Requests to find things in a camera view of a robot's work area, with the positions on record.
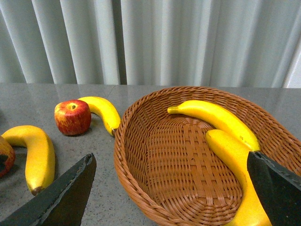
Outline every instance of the oval basket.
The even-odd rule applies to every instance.
[[[233,173],[209,149],[210,124],[167,108],[190,99],[221,105],[257,136],[261,151],[301,174],[301,143],[256,104],[207,87],[152,92],[124,113],[115,136],[114,164],[131,199],[162,226],[215,226],[230,222],[242,201]]]

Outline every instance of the basket bottom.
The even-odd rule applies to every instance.
[[[202,225],[230,222],[242,189],[233,173],[209,149],[208,123],[172,115],[155,125],[147,141],[147,191],[178,218]]]

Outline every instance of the yellow banana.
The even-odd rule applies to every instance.
[[[215,128],[221,129],[236,137],[253,151],[259,151],[260,146],[255,134],[232,112],[227,109],[202,100],[188,100],[178,106],[167,109],[169,114],[185,114],[202,119]]]
[[[49,136],[32,125],[16,126],[1,135],[11,146],[27,148],[25,178],[33,195],[54,180],[55,152]]]
[[[271,226],[247,171],[251,149],[219,129],[209,130],[206,140],[210,149],[234,173],[243,189],[243,200],[235,217],[226,226]]]
[[[115,136],[121,119],[114,105],[102,97],[81,97],[79,100],[85,101],[89,105],[90,112],[102,118],[108,133]]]

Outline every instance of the red apple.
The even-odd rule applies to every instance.
[[[0,178],[7,174],[16,159],[13,147],[0,136]]]
[[[55,106],[55,122],[65,135],[78,135],[86,132],[91,123],[89,105],[82,100],[68,100]]]

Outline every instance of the gray countertop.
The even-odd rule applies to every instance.
[[[87,153],[93,152],[97,169],[82,219],[83,226],[154,226],[129,198],[118,181],[113,164],[114,138],[100,118],[93,115],[90,130],[77,137],[59,132],[54,107],[66,100],[100,96],[110,100],[122,116],[139,98],[162,86],[0,84],[0,134],[11,127],[31,124],[45,130],[53,141],[58,158],[56,177],[62,175]],[[219,88],[244,97],[271,113],[297,139],[301,140],[301,89]],[[0,179],[0,221],[28,202],[24,170],[26,149],[15,148],[16,161]]]

